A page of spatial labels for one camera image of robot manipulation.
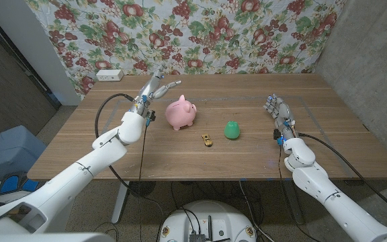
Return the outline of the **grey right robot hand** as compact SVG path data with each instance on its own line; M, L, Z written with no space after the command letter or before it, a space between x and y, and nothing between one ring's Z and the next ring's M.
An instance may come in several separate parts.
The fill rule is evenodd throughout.
M294 114L281 97L275 94L269 96L263 108L271 114L275 122L275 128L279 130L284 140L298 138Z

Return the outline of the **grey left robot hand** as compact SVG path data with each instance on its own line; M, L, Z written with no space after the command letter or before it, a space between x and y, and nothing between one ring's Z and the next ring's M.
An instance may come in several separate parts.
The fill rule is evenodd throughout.
M163 97L171 88L181 84L180 80L161 85L161 79L164 78L163 68L159 67L153 74L149 81L142 87L138 95L133 101L129 112L134 112L143 118L148 113L148 107L154 99Z

